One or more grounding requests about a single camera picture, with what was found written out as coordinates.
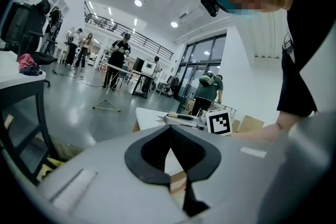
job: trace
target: person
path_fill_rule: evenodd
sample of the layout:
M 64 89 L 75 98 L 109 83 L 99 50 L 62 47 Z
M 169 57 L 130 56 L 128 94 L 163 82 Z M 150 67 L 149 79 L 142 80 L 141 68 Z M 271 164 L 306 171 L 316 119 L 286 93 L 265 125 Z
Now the person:
M 47 19 L 48 19 L 49 23 L 48 23 L 47 29 L 44 33 L 44 36 L 43 36 L 43 39 L 42 39 L 42 46 L 40 48 L 40 52 L 42 52 L 44 54 L 50 52 L 50 43 L 47 41 L 47 39 L 53 38 L 53 34 L 51 33 L 51 29 L 61 19 L 61 11 L 59 10 L 58 6 L 53 7 L 53 9 L 51 10 L 50 15 L 47 17 Z
M 312 95 L 300 76 L 300 70 L 322 44 L 335 21 L 334 0 L 217 0 L 225 9 L 237 15 L 250 15 L 254 10 L 287 11 L 287 34 L 282 44 L 283 82 L 275 124 L 260 131 L 237 133 L 235 137 L 272 142 L 281 130 L 317 110 Z M 313 33 L 307 33 L 314 24 Z
M 79 67 L 80 58 L 82 58 L 82 69 L 85 67 L 85 57 L 88 54 L 88 51 L 92 48 L 92 33 L 88 35 L 86 40 L 82 43 L 80 52 L 78 53 L 78 60 L 75 63 L 76 67 Z
M 82 32 L 83 32 L 82 28 L 79 28 L 69 38 L 69 39 L 71 39 L 71 43 L 70 43 L 70 48 L 69 48 L 67 60 L 65 61 L 65 63 L 68 66 L 73 66 L 72 63 L 74 62 L 73 60 L 75 58 L 76 48 L 77 48 L 78 43 L 79 43 L 80 33 L 82 33 Z
M 207 111 L 210 105 L 215 101 L 218 91 L 218 103 L 222 102 L 223 96 L 223 77 L 222 75 L 215 76 L 215 80 L 212 85 L 203 86 L 199 85 L 196 92 L 196 101 L 191 113 L 192 116 L 197 116 L 199 110 Z
M 160 57 L 159 56 L 155 56 L 154 58 L 154 63 L 156 63 L 156 66 L 155 66 L 155 69 L 154 69 L 154 72 L 153 72 L 153 76 L 152 77 L 156 77 L 157 73 L 161 72 L 161 65 L 159 63 L 159 59 Z M 143 86 L 141 88 L 141 91 L 140 91 L 140 94 L 146 94 L 152 84 L 152 81 L 153 79 L 150 79 L 150 78 L 145 78 L 144 80 L 144 83 L 143 83 Z
M 125 55 L 128 56 L 131 53 L 131 47 L 128 44 L 128 41 L 131 39 L 131 35 L 125 33 L 122 40 L 117 40 L 112 44 L 111 50 L 113 51 L 108 63 L 110 65 L 122 68 L 122 63 L 124 62 Z M 105 81 L 103 88 L 106 88 L 109 84 L 109 81 L 112 77 L 110 87 L 114 90 L 117 86 L 117 74 L 118 71 L 111 67 L 107 68 Z

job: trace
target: glossy floor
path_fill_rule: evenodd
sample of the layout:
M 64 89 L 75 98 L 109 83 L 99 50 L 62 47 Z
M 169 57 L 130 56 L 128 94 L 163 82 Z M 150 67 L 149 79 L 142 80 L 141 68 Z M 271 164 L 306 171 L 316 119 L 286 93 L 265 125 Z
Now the glossy floor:
M 87 148 L 97 142 L 132 133 L 137 107 L 169 112 L 176 111 L 179 105 L 178 101 L 154 91 L 148 94 L 147 99 L 131 95 L 135 83 L 132 84 L 131 81 L 127 85 L 124 81 L 120 91 L 121 112 L 92 109 L 96 102 L 105 98 L 102 95 L 104 89 L 101 87 L 105 73 L 89 66 L 82 70 L 57 63 L 43 67 L 43 71 L 47 73 L 46 79 L 51 82 L 51 88 L 47 88 L 45 84 L 44 94 L 49 133 L 77 147 Z M 73 78 L 74 73 L 83 76 L 85 80 Z M 116 91 L 109 91 L 106 97 L 111 102 L 118 103 Z M 28 118 L 36 115 L 34 98 L 24 100 L 18 105 Z

